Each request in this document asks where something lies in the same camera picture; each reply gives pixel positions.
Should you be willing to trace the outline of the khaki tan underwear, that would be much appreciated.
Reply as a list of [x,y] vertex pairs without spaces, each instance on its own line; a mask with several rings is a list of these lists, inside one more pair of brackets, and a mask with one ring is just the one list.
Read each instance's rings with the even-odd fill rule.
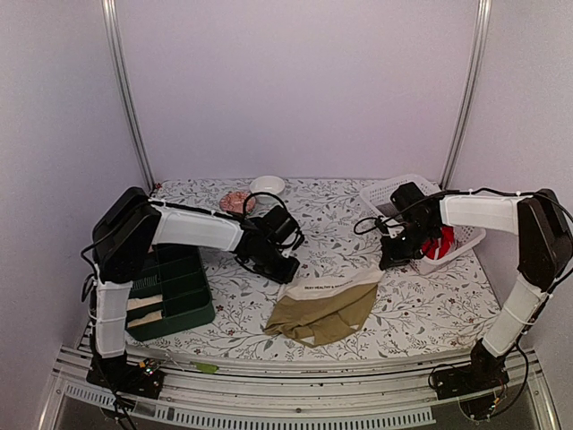
[[343,340],[363,328],[383,275],[373,266],[350,276],[300,278],[283,285],[264,333],[307,348]]

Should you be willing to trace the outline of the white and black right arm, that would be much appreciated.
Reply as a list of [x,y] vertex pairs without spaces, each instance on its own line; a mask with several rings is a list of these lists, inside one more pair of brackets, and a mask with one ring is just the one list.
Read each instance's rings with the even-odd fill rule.
[[490,188],[424,194],[401,185],[390,198],[395,212],[379,216],[383,270],[419,259],[445,228],[482,228],[514,237],[515,281],[492,326],[475,343],[467,365],[443,365],[429,377],[441,400],[491,391],[509,382],[507,356],[536,322],[554,289],[569,275],[572,217],[547,188],[507,193]]

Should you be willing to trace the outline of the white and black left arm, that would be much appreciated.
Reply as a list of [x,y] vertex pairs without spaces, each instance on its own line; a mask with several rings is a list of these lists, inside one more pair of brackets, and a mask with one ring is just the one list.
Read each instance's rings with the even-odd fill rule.
[[158,321],[133,329],[134,338],[161,337],[211,321],[214,309],[199,250],[229,252],[246,271],[287,284],[300,262],[285,252],[303,242],[299,223],[282,201],[250,217],[246,209],[210,211],[128,188],[81,251],[92,268],[82,291],[92,312],[88,382],[114,394],[157,399],[165,375],[152,358],[128,363],[125,333],[149,314]]

